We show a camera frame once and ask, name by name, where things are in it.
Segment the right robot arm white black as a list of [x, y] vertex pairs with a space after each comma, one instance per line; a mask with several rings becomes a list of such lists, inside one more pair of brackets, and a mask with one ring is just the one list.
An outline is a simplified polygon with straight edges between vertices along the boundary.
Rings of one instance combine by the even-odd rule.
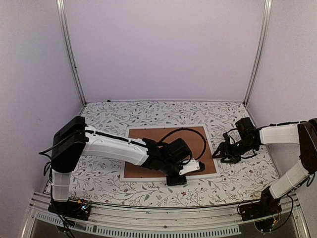
[[314, 180], [317, 172], [317, 120], [285, 122], [256, 128], [247, 117], [238, 120], [235, 125], [240, 140], [235, 141], [227, 132], [224, 133], [224, 141], [212, 155], [222, 163], [236, 164], [244, 158], [245, 153], [256, 152], [262, 145], [298, 144], [300, 147], [298, 162], [261, 193], [256, 212], [260, 216], [267, 216], [275, 209], [281, 197], [304, 182], [309, 186]]

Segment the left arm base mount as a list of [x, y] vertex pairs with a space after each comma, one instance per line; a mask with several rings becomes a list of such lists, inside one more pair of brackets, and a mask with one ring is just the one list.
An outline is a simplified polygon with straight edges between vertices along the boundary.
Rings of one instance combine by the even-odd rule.
[[59, 218], [73, 218], [87, 221], [91, 213], [92, 204], [84, 199], [67, 200], [66, 202], [57, 202], [51, 199], [48, 211], [57, 214]]

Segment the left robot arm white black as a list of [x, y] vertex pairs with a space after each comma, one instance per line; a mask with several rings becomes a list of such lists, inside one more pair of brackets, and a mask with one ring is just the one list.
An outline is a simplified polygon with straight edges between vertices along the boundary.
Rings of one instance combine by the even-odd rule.
[[51, 148], [51, 188], [55, 208], [70, 215], [73, 203], [68, 200], [70, 176], [81, 156], [98, 156], [131, 163], [166, 176], [169, 186], [184, 184], [186, 174], [200, 169], [198, 161], [181, 138], [171, 143], [151, 139], [133, 139], [102, 132], [74, 117], [55, 133]]

